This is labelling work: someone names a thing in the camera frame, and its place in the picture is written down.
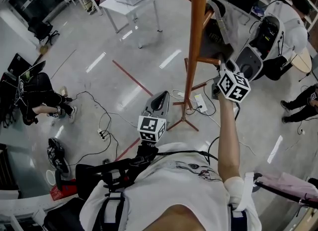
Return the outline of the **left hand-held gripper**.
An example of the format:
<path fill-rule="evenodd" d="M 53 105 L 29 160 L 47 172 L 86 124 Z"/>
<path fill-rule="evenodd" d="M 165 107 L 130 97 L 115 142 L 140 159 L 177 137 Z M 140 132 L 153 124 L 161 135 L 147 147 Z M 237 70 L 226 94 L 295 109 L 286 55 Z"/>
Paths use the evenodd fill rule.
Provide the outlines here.
<path fill-rule="evenodd" d="M 166 131 L 169 98 L 169 92 L 162 91 L 147 100 L 145 110 L 139 116 L 137 125 L 137 131 L 142 141 L 157 143 Z"/>

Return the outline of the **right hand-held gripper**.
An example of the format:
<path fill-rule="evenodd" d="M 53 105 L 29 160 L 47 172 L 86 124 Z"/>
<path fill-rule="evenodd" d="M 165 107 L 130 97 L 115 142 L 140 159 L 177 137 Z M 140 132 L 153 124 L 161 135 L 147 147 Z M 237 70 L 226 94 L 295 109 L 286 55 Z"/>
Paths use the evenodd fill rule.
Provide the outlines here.
<path fill-rule="evenodd" d="M 221 62 L 219 76 L 213 79 L 212 98 L 218 99 L 221 93 L 232 102 L 242 102 L 250 93 L 248 80 L 240 73 L 238 65 L 232 60 Z"/>

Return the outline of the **grey bag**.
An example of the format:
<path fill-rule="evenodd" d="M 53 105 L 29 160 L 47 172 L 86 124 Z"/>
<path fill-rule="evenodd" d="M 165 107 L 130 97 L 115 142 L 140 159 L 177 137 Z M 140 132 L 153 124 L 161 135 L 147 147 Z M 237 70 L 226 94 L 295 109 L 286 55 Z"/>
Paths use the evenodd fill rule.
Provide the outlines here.
<path fill-rule="evenodd" d="M 215 58 L 219 53 L 227 61 L 239 51 L 237 12 L 227 3 L 208 0 L 205 11 L 213 14 L 203 28 L 200 55 Z"/>

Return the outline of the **wooden coat rack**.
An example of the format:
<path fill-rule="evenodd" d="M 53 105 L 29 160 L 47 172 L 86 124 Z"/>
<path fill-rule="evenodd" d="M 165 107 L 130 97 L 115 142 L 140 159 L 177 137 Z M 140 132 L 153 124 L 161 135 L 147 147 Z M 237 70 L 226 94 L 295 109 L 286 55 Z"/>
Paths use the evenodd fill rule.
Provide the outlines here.
<path fill-rule="evenodd" d="M 179 121 L 168 127 L 166 130 L 169 131 L 175 126 L 177 126 L 181 122 L 187 123 L 194 130 L 198 131 L 191 122 L 186 119 L 186 110 L 189 107 L 192 109 L 192 104 L 190 101 L 190 95 L 192 91 L 204 87 L 206 83 L 201 83 L 199 85 L 194 86 L 193 81 L 195 77 L 195 72 L 197 68 L 197 63 L 207 63 L 213 65 L 220 65 L 221 61 L 212 58 L 205 58 L 200 56 L 201 42 L 203 31 L 214 14 L 214 10 L 210 9 L 208 11 L 205 10 L 207 0 L 189 0 L 191 2 L 191 25 L 190 25 L 190 40 L 189 40 L 189 53 L 188 57 L 185 58 L 186 64 L 186 85 L 185 85 L 185 93 L 184 100 L 182 102 L 175 102 L 173 105 L 179 105 L 182 107 L 182 116 Z"/>

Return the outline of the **person's right forearm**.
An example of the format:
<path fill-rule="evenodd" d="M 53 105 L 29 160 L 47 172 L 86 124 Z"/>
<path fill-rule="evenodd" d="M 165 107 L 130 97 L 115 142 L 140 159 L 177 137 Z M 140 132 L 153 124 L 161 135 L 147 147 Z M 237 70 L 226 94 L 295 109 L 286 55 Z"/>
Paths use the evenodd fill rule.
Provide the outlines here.
<path fill-rule="evenodd" d="M 233 103 L 221 93 L 220 103 L 220 136 L 218 146 L 218 173 L 225 182 L 232 177 L 239 177 L 240 145 L 236 129 Z"/>

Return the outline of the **white and grey hard shell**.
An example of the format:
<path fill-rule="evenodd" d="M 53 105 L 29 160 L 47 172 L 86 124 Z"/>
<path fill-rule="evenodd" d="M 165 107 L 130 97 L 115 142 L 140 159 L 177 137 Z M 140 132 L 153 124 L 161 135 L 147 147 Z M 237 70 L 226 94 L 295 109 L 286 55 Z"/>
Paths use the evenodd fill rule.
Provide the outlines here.
<path fill-rule="evenodd" d="M 251 27 L 250 35 L 235 59 L 239 71 L 248 81 L 259 75 L 265 61 L 282 56 L 284 30 L 283 22 L 272 14 Z"/>

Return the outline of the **flat white power strip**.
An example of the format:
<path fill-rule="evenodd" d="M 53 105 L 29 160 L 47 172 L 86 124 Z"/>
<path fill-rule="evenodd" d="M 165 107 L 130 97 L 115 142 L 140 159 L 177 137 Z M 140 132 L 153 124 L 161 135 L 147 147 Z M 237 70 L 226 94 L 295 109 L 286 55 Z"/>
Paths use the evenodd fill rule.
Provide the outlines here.
<path fill-rule="evenodd" d="M 199 107 L 200 112 L 205 113 L 208 109 L 207 109 L 206 103 L 202 97 L 202 94 L 197 94 L 194 96 L 194 98 L 197 102 L 197 105 Z"/>

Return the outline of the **round wooden table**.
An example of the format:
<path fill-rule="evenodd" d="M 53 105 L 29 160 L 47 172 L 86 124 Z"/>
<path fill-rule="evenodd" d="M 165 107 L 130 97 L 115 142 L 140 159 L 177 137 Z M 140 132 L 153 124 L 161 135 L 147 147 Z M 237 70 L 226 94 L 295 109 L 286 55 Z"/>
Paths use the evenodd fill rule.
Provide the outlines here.
<path fill-rule="evenodd" d="M 303 73 L 310 73 L 312 70 L 312 60 L 307 48 L 300 54 L 296 54 L 291 60 L 292 66 Z"/>

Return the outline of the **person's white shirt torso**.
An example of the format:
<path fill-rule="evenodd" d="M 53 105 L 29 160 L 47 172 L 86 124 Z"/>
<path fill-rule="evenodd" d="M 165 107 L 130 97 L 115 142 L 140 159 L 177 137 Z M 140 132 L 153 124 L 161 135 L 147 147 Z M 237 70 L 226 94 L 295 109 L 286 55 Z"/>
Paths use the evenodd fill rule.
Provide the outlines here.
<path fill-rule="evenodd" d="M 239 143 L 221 139 L 218 168 L 197 154 L 157 158 L 124 190 L 122 231 L 231 231 L 243 217 L 247 231 L 262 226 L 239 175 Z"/>

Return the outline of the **small white table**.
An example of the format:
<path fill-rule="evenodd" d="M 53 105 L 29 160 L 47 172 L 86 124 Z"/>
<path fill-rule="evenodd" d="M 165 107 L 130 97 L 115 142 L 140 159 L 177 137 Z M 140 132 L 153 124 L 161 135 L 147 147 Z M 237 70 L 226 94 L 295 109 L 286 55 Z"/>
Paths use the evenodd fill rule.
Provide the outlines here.
<path fill-rule="evenodd" d="M 156 0 L 142 0 L 135 5 L 129 5 L 125 3 L 120 3 L 115 0 L 106 0 L 102 2 L 99 6 L 103 9 L 106 13 L 109 21 L 111 22 L 112 27 L 114 28 L 116 33 L 119 33 L 124 27 L 129 26 L 130 30 L 132 31 L 132 36 L 134 37 L 135 43 L 137 44 L 138 48 L 141 49 L 143 45 L 140 41 L 140 36 L 138 30 L 136 29 L 137 19 L 136 15 L 138 11 L 142 11 L 146 8 L 147 5 L 152 4 L 154 7 L 155 19 L 157 24 L 157 32 L 162 32 L 161 25 L 159 22 L 159 14 L 157 8 Z M 111 16 L 111 12 L 115 12 L 121 16 L 126 17 L 127 24 L 123 27 L 118 28 L 113 17 Z"/>

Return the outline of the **black gear bundle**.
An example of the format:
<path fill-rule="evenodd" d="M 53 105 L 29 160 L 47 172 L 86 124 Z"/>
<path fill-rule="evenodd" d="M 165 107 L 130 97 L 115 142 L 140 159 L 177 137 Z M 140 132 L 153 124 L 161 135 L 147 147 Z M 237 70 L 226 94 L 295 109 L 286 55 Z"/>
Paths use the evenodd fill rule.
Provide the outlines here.
<path fill-rule="evenodd" d="M 50 164 L 53 165 L 63 177 L 69 177 L 71 171 L 65 159 L 65 150 L 57 138 L 53 137 L 48 139 L 47 155 Z"/>

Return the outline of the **white cup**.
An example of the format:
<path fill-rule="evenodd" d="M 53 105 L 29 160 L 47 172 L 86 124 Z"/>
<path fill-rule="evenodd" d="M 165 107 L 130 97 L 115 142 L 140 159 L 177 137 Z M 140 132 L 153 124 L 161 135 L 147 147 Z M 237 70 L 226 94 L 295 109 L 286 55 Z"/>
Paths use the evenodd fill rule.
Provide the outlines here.
<path fill-rule="evenodd" d="M 55 178 L 55 172 L 52 170 L 47 170 L 46 171 L 46 179 L 47 182 L 51 185 L 51 186 L 55 186 L 56 185 L 56 178 Z"/>

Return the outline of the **black office chair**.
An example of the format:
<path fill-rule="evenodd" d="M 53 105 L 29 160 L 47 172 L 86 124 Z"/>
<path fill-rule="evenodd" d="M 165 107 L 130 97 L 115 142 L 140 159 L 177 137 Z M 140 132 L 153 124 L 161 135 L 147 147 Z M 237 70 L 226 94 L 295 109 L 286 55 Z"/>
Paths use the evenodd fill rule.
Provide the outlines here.
<path fill-rule="evenodd" d="M 38 19 L 37 17 L 33 17 L 28 22 L 28 31 L 33 33 L 34 37 L 39 40 L 39 42 L 46 40 L 45 44 L 52 45 L 52 39 L 55 36 L 59 36 L 58 30 L 53 30 L 53 25 L 46 21 Z"/>

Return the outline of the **black backpack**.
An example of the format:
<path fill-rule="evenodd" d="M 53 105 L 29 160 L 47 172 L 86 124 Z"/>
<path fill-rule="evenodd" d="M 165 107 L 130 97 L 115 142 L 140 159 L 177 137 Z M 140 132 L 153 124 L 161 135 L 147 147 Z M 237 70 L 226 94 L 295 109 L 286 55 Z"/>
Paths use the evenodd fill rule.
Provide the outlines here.
<path fill-rule="evenodd" d="M 80 211 L 84 200 L 72 198 L 64 205 L 50 210 L 44 218 L 46 231 L 84 231 L 80 224 Z"/>

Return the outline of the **black flat case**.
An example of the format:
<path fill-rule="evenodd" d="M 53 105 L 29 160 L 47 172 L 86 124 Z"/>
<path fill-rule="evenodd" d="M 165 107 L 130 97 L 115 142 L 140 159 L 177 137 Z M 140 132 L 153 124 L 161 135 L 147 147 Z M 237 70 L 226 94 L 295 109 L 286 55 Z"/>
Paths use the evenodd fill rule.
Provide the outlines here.
<path fill-rule="evenodd" d="M 22 58 L 18 53 L 16 53 L 8 66 L 7 71 L 15 77 L 19 77 L 25 71 L 31 67 L 24 58 Z"/>

